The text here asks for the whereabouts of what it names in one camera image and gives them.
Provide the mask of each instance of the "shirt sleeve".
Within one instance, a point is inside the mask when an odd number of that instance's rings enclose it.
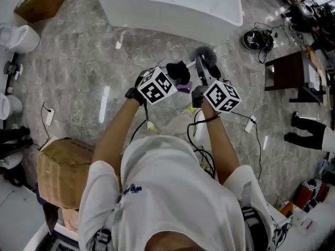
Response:
[[[103,161],[90,166],[79,208],[79,247],[88,250],[97,231],[102,229],[117,204],[119,183],[114,169]]]
[[[246,184],[250,183],[250,206],[258,212],[265,226],[269,242],[273,236],[273,226],[271,216],[267,209],[261,188],[249,165],[242,165],[228,177],[224,187],[234,193],[239,202],[242,201],[242,193]]]

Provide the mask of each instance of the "white t-shirt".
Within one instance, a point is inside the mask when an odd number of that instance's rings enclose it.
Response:
[[[335,132],[330,127],[325,128],[323,134],[322,150],[325,152],[335,153]]]
[[[272,221],[250,166],[240,166],[222,186],[202,168],[191,147],[173,136],[131,143],[121,163],[120,196],[113,168],[90,167],[79,213],[79,245],[91,250],[102,228],[111,231],[110,250],[144,250],[154,234],[186,235],[205,250],[245,250],[244,220],[238,200],[251,182],[251,207],[272,239]]]

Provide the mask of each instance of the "dark brown desk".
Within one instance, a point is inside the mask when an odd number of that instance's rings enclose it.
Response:
[[[323,90],[316,91],[308,87],[309,66],[315,71],[317,68],[303,51],[299,51],[265,63],[266,78],[273,82],[271,86],[265,86],[265,91],[298,88],[298,98],[291,98],[289,102],[323,102]]]

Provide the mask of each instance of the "power strip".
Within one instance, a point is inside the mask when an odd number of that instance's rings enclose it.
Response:
[[[51,126],[53,116],[54,116],[54,109],[50,109],[50,112],[48,112],[48,116],[47,116],[47,119],[46,119],[46,125],[47,126]]]
[[[250,116],[250,119],[252,119],[254,122],[256,121],[256,117],[255,116]],[[251,120],[249,120],[249,122],[247,123],[247,125],[245,126],[245,129],[248,133],[250,133],[251,129],[253,127],[253,122]]]

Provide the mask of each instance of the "purple object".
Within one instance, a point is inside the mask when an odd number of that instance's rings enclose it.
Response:
[[[192,82],[189,81],[187,83],[187,85],[177,85],[176,88],[180,92],[184,92],[184,93],[188,93],[189,94],[191,92],[191,89],[192,89]]]

